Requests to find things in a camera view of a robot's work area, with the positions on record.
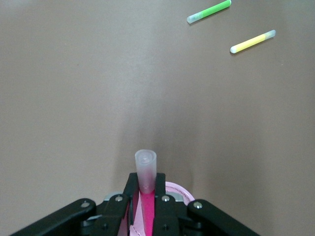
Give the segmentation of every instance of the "translucent plastic tube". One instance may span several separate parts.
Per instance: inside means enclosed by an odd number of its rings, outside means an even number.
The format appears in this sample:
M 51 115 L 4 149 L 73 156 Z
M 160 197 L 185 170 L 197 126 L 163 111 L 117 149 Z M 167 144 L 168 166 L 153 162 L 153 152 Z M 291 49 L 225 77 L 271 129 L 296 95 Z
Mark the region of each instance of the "translucent plastic tube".
M 195 21 L 198 21 L 198 20 L 200 20 L 202 18 L 210 16 L 211 14 L 214 14 L 214 13 L 216 13 L 218 11 L 221 11 L 221 10 L 231 6 L 231 3 L 232 3 L 231 0 L 226 0 L 224 2 L 221 2 L 221 3 L 217 4 L 217 5 L 214 5 L 214 6 L 210 7 L 210 8 L 208 8 L 208 9 L 205 9 L 203 11 L 200 11 L 200 12 L 196 13 L 196 14 L 188 16 L 187 17 L 187 22 L 189 24 L 191 24 L 191 23 L 193 23 Z
M 269 38 L 272 38 L 275 35 L 276 35 L 276 31 L 275 30 L 271 30 L 271 31 L 269 31 L 267 33 L 261 34 L 261 35 L 255 37 L 255 38 L 249 39 L 249 40 L 247 40 L 247 41 L 245 41 L 243 43 L 239 43 L 239 44 L 231 47 L 230 52 L 231 53 L 237 53 L 237 52 L 239 52 L 241 50 L 244 50 L 246 48 L 249 48 L 249 47 L 251 47 L 251 46 L 253 46 L 253 45 L 257 44 L 257 43 L 260 43 L 260 42 L 265 41 L 265 40 L 267 40 Z
M 142 193 L 151 193 L 157 177 L 157 154 L 151 150 L 139 150 L 135 154 L 139 188 Z

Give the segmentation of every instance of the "pink tape roll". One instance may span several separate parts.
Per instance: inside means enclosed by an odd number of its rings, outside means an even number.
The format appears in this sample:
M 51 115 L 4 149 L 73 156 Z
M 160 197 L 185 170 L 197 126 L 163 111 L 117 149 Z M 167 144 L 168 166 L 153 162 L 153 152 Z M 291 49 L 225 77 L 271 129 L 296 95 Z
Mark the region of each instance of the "pink tape roll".
M 188 205 L 188 203 L 195 200 L 192 194 L 190 194 L 190 192 L 184 189 L 182 186 L 171 182 L 165 182 L 165 185 L 166 192 L 174 192 L 181 194 L 184 198 L 185 205 Z M 130 227 L 130 236 L 146 236 L 144 233 L 144 224 L 140 201 L 138 202 L 134 224 L 131 225 Z

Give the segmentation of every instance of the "pink fabric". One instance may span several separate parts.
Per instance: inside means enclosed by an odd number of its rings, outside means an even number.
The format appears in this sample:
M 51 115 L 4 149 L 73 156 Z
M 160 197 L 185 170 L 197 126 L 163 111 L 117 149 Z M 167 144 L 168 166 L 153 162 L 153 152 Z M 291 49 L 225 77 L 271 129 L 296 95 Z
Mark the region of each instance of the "pink fabric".
M 154 220 L 154 195 L 155 195 L 154 191 L 149 194 L 140 192 L 144 232 L 146 236 L 152 236 Z
M 185 205 L 188 205 L 189 202 L 193 201 L 194 198 L 193 196 L 190 194 L 190 192 L 188 192 L 186 189 L 184 189 L 182 186 L 179 186 L 178 184 L 175 183 L 171 183 L 171 182 L 166 182 L 166 192 L 174 192 L 174 193 L 179 193 L 183 196 L 184 198 L 184 203 Z M 146 199 L 144 202 L 145 204 L 151 203 L 151 206 L 145 206 L 145 211 L 147 211 L 145 213 L 146 215 L 146 226 L 151 227 L 151 230 L 148 231 L 148 229 L 145 232 L 144 229 L 144 218 L 143 218 L 143 214 L 142 214 L 142 207 L 141 207 L 141 200 L 139 198 L 139 202 L 138 202 L 138 207 L 137 207 L 137 212 L 136 212 L 136 216 L 135 216 L 135 220 L 134 220 L 134 224 L 131 225 L 130 227 L 130 235 L 131 236 L 152 236 L 152 227 L 153 227 L 153 218 L 154 218 L 154 192 L 153 192 L 153 204 L 152 204 L 152 199 Z

